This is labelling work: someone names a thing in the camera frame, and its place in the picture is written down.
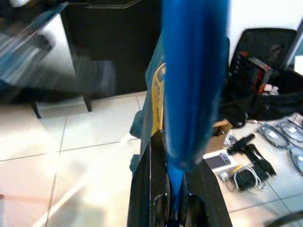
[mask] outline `black bag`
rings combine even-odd
[[[254,28],[243,32],[231,61],[231,73],[220,108],[220,116],[225,117],[234,128],[244,126],[247,118],[276,120],[303,110],[303,77],[292,70],[283,70],[296,33],[295,30],[279,28]],[[263,96],[250,91],[232,74],[237,53],[242,51],[275,70],[268,83],[279,87],[279,95]]]

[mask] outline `electronic device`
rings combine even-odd
[[[235,159],[228,155],[226,149],[207,153],[203,155],[203,159],[216,175],[231,172],[238,166]]]
[[[301,148],[291,148],[289,150],[291,160],[296,169],[303,174],[303,150]]]
[[[205,162],[211,169],[216,169],[231,164],[231,161],[228,159],[225,153],[220,153],[218,156],[206,158]]]
[[[299,125],[293,123],[290,120],[287,120],[280,124],[280,128],[282,132],[292,140],[299,143],[303,142],[303,129]]]
[[[258,132],[265,138],[271,145],[279,149],[287,149],[289,146],[288,138],[283,135],[279,130],[270,126],[269,124],[263,124]]]
[[[241,140],[234,143],[232,147],[227,150],[229,155],[234,155],[235,153],[239,152],[243,149],[250,141],[252,141],[256,136],[254,134],[250,134],[247,137],[243,137]]]
[[[250,90],[261,94],[269,81],[273,69],[247,52],[237,54],[233,74],[244,82]]]

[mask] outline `blue pole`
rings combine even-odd
[[[226,70],[228,0],[163,0],[165,136],[174,209],[183,174],[203,159]]]

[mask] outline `cardboard box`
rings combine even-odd
[[[218,129],[222,130],[224,134],[221,134],[219,136],[213,136],[209,139],[208,144],[206,146],[205,154],[222,149],[227,134],[229,133],[230,129],[232,129],[232,124],[230,124],[228,120],[224,119],[223,121],[216,122],[214,124],[214,132],[216,132]]]

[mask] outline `black cable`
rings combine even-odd
[[[279,227],[285,224],[288,224],[293,221],[297,221],[303,219],[303,211],[299,211],[293,214],[286,215],[278,220],[274,221],[273,223],[266,225],[266,227]]]

